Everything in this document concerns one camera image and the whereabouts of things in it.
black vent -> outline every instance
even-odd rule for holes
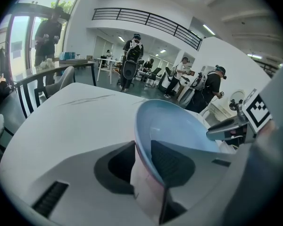
[[[69,185],[65,183],[54,182],[41,196],[41,198],[33,205],[33,209],[47,218],[57,205],[68,186]]]
[[[189,157],[151,141],[152,162],[167,187],[184,185],[195,172],[195,163]]]
[[[224,167],[229,167],[231,165],[229,161],[225,161],[225,160],[218,159],[218,158],[214,159],[212,163],[215,163],[217,165],[224,166]]]

light blue bowl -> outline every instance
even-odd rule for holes
[[[151,140],[188,148],[220,152],[215,141],[207,138],[205,126],[181,107],[164,100],[141,104],[135,117],[135,142],[141,160],[163,183],[151,160]]]

person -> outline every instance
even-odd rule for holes
[[[144,65],[143,65],[143,72],[148,72],[152,69],[152,66],[153,66],[153,62],[154,62],[154,59],[150,59],[150,61],[147,61]]]
[[[166,89],[166,92],[164,94],[164,97],[166,97],[167,99],[170,98],[169,93],[173,90],[173,88],[176,86],[176,84],[179,82],[181,76],[183,74],[186,74],[183,66],[185,64],[188,63],[188,58],[187,57],[183,57],[183,59],[181,60],[181,62],[177,65],[177,66],[173,66],[173,70],[175,70],[174,76],[171,80],[171,83],[169,84],[168,88]]]
[[[108,49],[107,52],[106,52],[106,56],[107,56],[107,57],[112,57],[112,52],[111,52],[109,49]]]
[[[221,79],[224,77],[225,68],[219,66],[217,69],[215,69],[214,73],[208,75],[204,88],[201,91],[195,90],[194,96],[185,109],[200,113],[208,106],[214,96],[217,96],[218,99],[221,99],[222,95],[219,93],[219,88]]]
[[[44,20],[38,27],[38,30],[35,35],[36,40],[36,53],[35,53],[35,61],[34,66],[38,66],[41,64],[42,61],[51,58],[54,58],[55,53],[55,44],[58,43],[62,24],[58,22],[58,18],[63,13],[62,7],[56,7],[52,13],[52,16],[48,20]],[[37,80],[37,88],[42,88],[43,78],[39,78]],[[53,83],[53,74],[47,75],[45,79],[45,84],[50,85]]]
[[[151,71],[153,62],[154,62],[154,59],[150,59],[150,61],[145,62],[145,64],[143,65],[142,71],[144,73]],[[147,78],[148,78],[147,76],[142,76],[141,81],[146,82]]]
[[[122,68],[121,68],[121,84],[120,84],[120,89],[123,90],[124,89],[124,92],[128,92],[129,90],[129,87],[131,85],[131,82],[132,82],[132,79],[131,80],[128,80],[125,78],[124,76],[124,65],[125,65],[125,62],[126,62],[126,55],[127,55],[127,52],[128,50],[130,49],[130,47],[132,46],[132,42],[134,40],[135,43],[137,44],[141,44],[140,40],[141,40],[141,36],[139,34],[135,34],[133,36],[133,39],[132,40],[128,40],[125,44],[125,46],[123,47],[123,50],[124,50],[124,58],[123,58],[123,64],[122,64]],[[141,54],[140,54],[140,57],[141,58],[143,56],[143,45],[141,45]]]

balcony railing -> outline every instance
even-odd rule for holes
[[[186,42],[199,50],[202,39],[190,30],[165,17],[130,8],[96,8],[92,20],[121,20],[150,26]]]

gray chair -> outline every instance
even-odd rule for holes
[[[54,95],[59,90],[71,84],[74,81],[73,80],[74,73],[75,73],[74,67],[70,66],[64,71],[62,77],[59,79],[57,83],[54,83],[52,85],[47,85],[42,88],[36,88],[34,90],[34,97],[36,99],[37,107],[40,106],[39,92],[44,92],[45,97],[48,99],[50,96]]]

